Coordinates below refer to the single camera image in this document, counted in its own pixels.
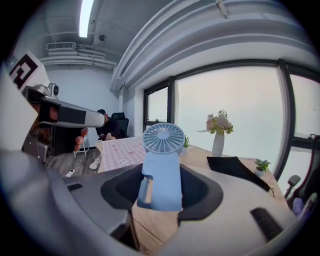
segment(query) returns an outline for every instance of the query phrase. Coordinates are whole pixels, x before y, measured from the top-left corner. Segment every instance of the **checkered tablecloth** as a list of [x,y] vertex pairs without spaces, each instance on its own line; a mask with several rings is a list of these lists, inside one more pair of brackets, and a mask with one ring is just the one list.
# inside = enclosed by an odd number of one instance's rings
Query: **checkered tablecloth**
[[125,166],[144,162],[146,150],[142,137],[121,138],[102,142],[104,171],[111,171]]

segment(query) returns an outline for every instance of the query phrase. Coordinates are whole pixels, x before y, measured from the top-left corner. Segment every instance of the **wooden floor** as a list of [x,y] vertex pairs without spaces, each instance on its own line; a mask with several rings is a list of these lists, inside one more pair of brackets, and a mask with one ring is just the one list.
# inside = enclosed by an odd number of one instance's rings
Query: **wooden floor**
[[99,150],[92,149],[87,152],[86,156],[85,153],[80,152],[74,155],[74,153],[65,153],[60,154],[57,156],[48,159],[45,166],[48,168],[54,168],[58,170],[62,177],[65,177],[68,172],[70,172],[71,168],[79,169],[75,170],[73,177],[75,176],[83,176],[83,175],[91,175],[96,174],[97,170],[91,170],[89,166],[95,161],[96,158],[101,160],[101,154]]

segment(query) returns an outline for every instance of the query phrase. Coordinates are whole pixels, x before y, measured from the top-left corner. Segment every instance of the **blue handheld fan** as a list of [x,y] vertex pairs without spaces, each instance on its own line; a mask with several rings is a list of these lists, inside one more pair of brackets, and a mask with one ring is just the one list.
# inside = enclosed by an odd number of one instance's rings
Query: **blue handheld fan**
[[[157,123],[143,133],[142,143],[147,152],[137,205],[158,211],[182,209],[179,155],[184,145],[184,132],[172,123]],[[146,202],[149,180],[153,180],[151,202]]]

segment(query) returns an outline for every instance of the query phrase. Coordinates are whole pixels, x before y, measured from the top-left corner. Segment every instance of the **fan grille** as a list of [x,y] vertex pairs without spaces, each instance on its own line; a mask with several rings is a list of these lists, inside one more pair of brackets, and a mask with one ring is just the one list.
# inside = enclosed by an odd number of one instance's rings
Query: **fan grille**
[[185,142],[184,132],[172,123],[157,123],[143,133],[146,150],[157,154],[168,154],[181,149]]

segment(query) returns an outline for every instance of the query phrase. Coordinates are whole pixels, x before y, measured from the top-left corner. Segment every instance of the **air vent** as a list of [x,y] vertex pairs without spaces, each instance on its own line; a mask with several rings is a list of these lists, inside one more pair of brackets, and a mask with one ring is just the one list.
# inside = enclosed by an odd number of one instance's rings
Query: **air vent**
[[75,42],[54,42],[47,43],[46,50],[49,52],[54,51],[73,51],[76,49]]

